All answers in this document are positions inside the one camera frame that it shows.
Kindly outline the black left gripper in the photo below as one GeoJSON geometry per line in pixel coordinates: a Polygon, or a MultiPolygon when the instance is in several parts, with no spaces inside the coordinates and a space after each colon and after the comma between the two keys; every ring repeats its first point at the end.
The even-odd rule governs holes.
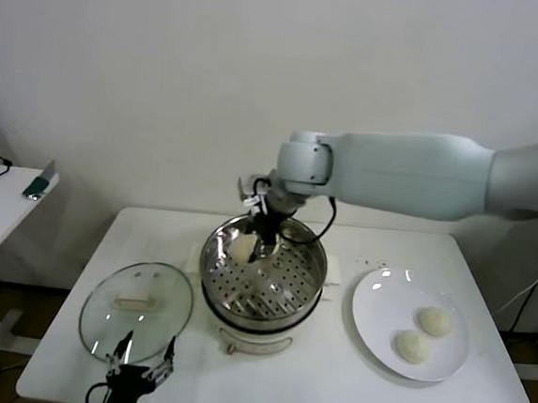
{"type": "Polygon", "coordinates": [[[134,331],[130,330],[115,346],[114,352],[105,356],[108,395],[102,403],[137,403],[141,396],[154,393],[175,370],[176,336],[171,338],[157,366],[148,369],[141,365],[122,365],[133,334],[134,331]]]}

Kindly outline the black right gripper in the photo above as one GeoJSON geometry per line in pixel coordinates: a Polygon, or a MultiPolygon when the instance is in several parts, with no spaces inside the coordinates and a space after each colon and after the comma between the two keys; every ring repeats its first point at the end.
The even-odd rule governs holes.
{"type": "Polygon", "coordinates": [[[291,218],[290,213],[281,213],[268,209],[258,211],[253,215],[253,221],[247,222],[243,227],[243,234],[251,236],[255,232],[256,241],[251,254],[251,261],[259,261],[275,253],[276,235],[281,225],[291,218]]]}

